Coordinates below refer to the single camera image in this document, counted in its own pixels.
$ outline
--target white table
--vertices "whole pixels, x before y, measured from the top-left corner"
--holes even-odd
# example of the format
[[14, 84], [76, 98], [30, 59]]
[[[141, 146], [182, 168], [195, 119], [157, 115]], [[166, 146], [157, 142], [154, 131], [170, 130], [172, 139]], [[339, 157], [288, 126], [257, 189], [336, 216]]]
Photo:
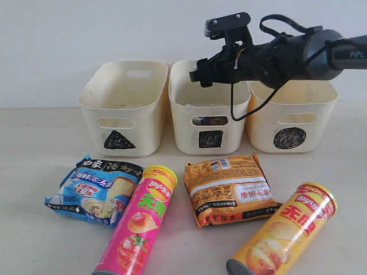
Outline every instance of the white table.
[[[367, 101], [337, 102], [323, 138], [306, 154], [265, 154], [244, 134], [232, 155], [256, 151], [275, 199], [285, 202], [305, 181], [333, 192], [337, 215], [289, 274], [364, 274], [367, 259]], [[91, 274], [113, 229], [66, 218], [43, 205], [75, 163], [96, 153], [77, 108], [0, 110], [0, 274]], [[225, 263], [265, 220], [196, 230], [182, 178], [189, 156], [175, 146], [170, 121], [159, 150], [145, 158], [116, 158], [143, 166], [160, 163], [179, 177], [145, 274], [225, 275]]]

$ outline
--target robotic arm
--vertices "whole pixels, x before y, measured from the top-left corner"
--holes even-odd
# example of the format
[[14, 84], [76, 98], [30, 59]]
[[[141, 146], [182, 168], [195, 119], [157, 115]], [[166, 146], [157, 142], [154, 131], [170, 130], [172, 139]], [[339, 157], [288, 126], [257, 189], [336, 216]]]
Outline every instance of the robotic arm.
[[[278, 33], [263, 25], [270, 19], [283, 21], [302, 34]], [[232, 84], [233, 97], [233, 84], [258, 80], [275, 89], [268, 102], [289, 80], [331, 80], [344, 69], [367, 69], [367, 35], [347, 39], [335, 30], [306, 28], [288, 17], [271, 14], [261, 19], [260, 29], [274, 39], [254, 45], [248, 30], [250, 20], [247, 13], [237, 13], [206, 21], [205, 36], [224, 38], [225, 45], [210, 59], [197, 61], [196, 70], [190, 72], [192, 82], [200, 82], [202, 87]], [[232, 118], [239, 121], [248, 115]]]

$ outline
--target food package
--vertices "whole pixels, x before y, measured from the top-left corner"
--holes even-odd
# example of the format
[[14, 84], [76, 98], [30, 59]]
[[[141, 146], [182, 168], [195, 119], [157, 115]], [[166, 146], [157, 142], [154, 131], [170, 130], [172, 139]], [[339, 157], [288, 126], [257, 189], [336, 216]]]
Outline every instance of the food package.
[[184, 183], [198, 229], [269, 217], [281, 206], [255, 153], [187, 163]]
[[44, 204], [61, 215], [116, 227], [143, 169], [129, 162], [91, 159], [87, 155]]
[[92, 275], [142, 275], [177, 186], [166, 166], [145, 168], [124, 216]]
[[227, 261], [228, 274], [287, 274], [337, 208], [327, 188], [315, 182], [303, 183]]

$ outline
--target blue snack bag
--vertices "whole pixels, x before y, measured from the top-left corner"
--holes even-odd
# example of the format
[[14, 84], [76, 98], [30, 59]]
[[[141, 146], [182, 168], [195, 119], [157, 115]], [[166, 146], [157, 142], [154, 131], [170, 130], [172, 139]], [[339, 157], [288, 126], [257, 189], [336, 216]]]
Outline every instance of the blue snack bag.
[[87, 155], [44, 204], [61, 215], [116, 227], [143, 170], [129, 162], [91, 159]]

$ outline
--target metal can bottom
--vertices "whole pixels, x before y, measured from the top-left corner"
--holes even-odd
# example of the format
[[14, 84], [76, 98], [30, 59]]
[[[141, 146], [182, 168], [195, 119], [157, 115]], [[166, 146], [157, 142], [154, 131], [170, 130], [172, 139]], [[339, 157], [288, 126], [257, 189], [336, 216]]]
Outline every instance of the metal can bottom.
[[95, 270], [92, 275], [120, 275], [108, 270]]
[[256, 275], [250, 268], [235, 259], [228, 260], [226, 266], [229, 275]]

